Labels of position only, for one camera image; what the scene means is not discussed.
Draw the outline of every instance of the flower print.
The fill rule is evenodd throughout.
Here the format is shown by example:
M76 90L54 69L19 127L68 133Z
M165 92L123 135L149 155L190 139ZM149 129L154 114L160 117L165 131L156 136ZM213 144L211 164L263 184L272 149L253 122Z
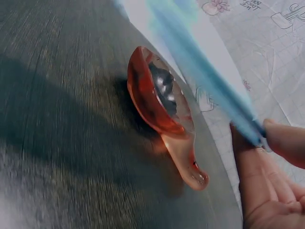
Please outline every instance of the flower print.
M224 11L230 11L229 4L225 0L211 0L211 4L215 6L220 13Z
M219 12L230 11L229 7L226 0L211 0L211 2L203 4L202 9L209 15L216 15Z

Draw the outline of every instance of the finger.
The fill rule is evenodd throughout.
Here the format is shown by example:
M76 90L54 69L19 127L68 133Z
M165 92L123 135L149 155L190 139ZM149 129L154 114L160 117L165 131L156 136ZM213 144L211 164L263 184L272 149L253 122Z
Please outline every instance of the finger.
M273 160L273 158L270 157L269 154L265 154L265 157L270 158L270 160ZM293 182L286 173L284 173L280 167L278 166L277 163L273 163L274 169L278 172L279 176L281 179L283 179L290 187L292 190L296 201L300 201L301 199L304 199L305 197L305 187Z
M305 168L305 129L264 121L270 148L291 164Z
M296 202L295 194L287 183L287 180L280 174L279 168L274 160L264 150L260 153L260 157L266 176L275 190L278 201L285 204Z
M248 217L258 207L273 200L273 196L257 149L250 147L232 125L231 132L243 212Z

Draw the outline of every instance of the dark table surface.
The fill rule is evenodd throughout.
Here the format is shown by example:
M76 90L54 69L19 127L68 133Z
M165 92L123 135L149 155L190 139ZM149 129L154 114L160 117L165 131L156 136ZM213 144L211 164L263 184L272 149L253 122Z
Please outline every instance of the dark table surface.
M196 154L211 183L195 192L136 113L137 45L109 0L0 0L1 229L241 228L203 119Z

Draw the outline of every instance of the cactus drawing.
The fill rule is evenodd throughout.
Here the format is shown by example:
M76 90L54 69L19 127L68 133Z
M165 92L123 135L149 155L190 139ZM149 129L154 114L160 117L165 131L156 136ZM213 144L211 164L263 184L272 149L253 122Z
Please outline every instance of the cactus drawing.
M292 20L297 18L300 21L305 21L305 6L299 8L298 4L292 4L289 7L290 13L282 15L282 13L276 13L271 16L271 19L279 26L281 29L288 29L292 24Z

